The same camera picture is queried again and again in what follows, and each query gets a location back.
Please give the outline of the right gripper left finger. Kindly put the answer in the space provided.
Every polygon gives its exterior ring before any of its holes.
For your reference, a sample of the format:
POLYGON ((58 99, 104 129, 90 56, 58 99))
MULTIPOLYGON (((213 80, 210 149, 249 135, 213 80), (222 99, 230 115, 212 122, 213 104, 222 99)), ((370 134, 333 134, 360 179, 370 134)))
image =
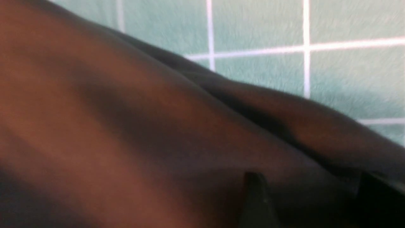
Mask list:
POLYGON ((262 173, 245 174, 245 200, 239 216, 240 228, 279 228, 269 184, 262 173))

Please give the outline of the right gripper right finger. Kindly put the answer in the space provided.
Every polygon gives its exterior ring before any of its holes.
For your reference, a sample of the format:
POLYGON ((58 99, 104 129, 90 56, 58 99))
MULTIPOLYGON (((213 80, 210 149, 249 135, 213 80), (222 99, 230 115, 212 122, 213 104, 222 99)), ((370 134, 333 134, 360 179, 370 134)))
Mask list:
POLYGON ((404 184, 362 173, 356 196, 356 220, 360 228, 404 228, 404 184))

